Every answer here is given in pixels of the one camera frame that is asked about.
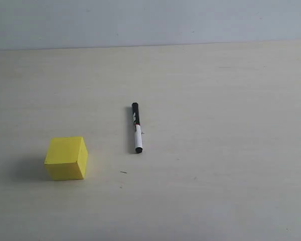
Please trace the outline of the black and white marker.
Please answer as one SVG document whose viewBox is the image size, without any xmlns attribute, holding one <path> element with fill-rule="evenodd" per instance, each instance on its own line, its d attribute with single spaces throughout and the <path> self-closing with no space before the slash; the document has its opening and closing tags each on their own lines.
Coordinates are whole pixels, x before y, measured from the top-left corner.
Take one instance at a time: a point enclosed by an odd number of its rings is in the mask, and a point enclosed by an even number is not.
<svg viewBox="0 0 301 241">
<path fill-rule="evenodd" d="M 133 125 L 134 125 L 135 152 L 137 154 L 140 154 L 143 151 L 143 147 L 142 147 L 142 135 L 141 135 L 138 103 L 133 102 L 131 107 L 132 107 L 132 117 L 133 117 Z"/>
</svg>

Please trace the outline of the yellow foam cube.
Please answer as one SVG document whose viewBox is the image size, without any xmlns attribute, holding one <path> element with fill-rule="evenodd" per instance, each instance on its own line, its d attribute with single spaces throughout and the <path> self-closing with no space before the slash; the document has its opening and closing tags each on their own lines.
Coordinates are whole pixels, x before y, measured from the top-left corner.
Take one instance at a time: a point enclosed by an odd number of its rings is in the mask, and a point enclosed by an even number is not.
<svg viewBox="0 0 301 241">
<path fill-rule="evenodd" d="M 44 165 L 54 181 L 83 180 L 88 150 L 83 137 L 51 139 Z"/>
</svg>

